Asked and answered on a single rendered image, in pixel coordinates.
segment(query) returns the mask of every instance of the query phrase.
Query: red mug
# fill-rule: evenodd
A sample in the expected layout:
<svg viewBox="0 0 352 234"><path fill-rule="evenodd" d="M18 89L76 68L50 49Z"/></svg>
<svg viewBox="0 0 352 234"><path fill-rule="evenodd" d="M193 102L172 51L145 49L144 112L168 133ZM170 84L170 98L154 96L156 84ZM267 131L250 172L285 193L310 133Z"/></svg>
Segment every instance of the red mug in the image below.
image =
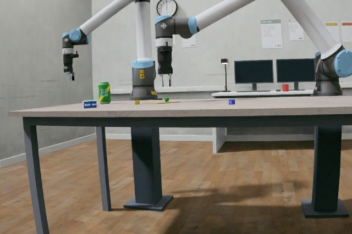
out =
<svg viewBox="0 0 352 234"><path fill-rule="evenodd" d="M282 91L288 91L288 84L282 84Z"/></svg>

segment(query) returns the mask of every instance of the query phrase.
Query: wooden floor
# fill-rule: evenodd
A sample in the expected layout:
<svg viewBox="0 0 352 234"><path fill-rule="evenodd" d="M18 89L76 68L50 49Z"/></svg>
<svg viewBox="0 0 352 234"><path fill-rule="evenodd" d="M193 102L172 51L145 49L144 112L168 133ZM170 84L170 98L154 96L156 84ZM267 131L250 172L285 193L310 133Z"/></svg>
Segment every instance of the wooden floor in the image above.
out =
<svg viewBox="0 0 352 234"><path fill-rule="evenodd" d="M164 212L123 208L134 196L130 141L108 141L113 211L102 211L95 141L40 158L51 234L352 233L347 219L305 219L313 142L161 142ZM352 141L339 198L352 213ZM36 233L26 162L0 169L0 233Z"/></svg>

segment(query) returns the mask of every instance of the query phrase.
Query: clock face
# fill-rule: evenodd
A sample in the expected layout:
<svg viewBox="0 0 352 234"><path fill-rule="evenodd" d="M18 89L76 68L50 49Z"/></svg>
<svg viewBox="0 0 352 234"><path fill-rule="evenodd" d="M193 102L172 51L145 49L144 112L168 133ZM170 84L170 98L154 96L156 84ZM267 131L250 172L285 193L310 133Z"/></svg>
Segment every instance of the clock face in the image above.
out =
<svg viewBox="0 0 352 234"><path fill-rule="evenodd" d="M175 0L160 0L156 6L159 15L173 16L177 12L177 3Z"/></svg>

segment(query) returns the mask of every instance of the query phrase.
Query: white paper sheet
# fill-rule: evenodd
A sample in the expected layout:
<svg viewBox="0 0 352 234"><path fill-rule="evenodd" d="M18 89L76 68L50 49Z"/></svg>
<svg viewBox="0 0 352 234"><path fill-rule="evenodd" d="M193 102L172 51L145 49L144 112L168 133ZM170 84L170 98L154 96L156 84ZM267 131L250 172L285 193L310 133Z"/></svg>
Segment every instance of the white paper sheet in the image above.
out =
<svg viewBox="0 0 352 234"><path fill-rule="evenodd" d="M352 21L342 22L342 42L352 42Z"/></svg>
<svg viewBox="0 0 352 234"><path fill-rule="evenodd" d="M296 20L288 21L288 30L290 33L290 41L303 41L304 30Z"/></svg>
<svg viewBox="0 0 352 234"><path fill-rule="evenodd" d="M191 38L182 38L182 48L196 47L196 35L192 35Z"/></svg>
<svg viewBox="0 0 352 234"><path fill-rule="evenodd" d="M281 20L262 20L263 49L283 48Z"/></svg>
<svg viewBox="0 0 352 234"><path fill-rule="evenodd" d="M325 23L325 28L328 29L336 42L340 42L339 23L337 21L329 21Z"/></svg>

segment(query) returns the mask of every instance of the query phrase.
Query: green soda can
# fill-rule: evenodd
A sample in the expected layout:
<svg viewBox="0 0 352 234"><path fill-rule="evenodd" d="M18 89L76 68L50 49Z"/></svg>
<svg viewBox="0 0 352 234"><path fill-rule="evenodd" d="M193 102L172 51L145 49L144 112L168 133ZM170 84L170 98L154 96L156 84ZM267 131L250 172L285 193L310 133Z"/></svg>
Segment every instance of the green soda can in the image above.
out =
<svg viewBox="0 0 352 234"><path fill-rule="evenodd" d="M99 103L108 104L111 102L110 84L109 82L99 82Z"/></svg>

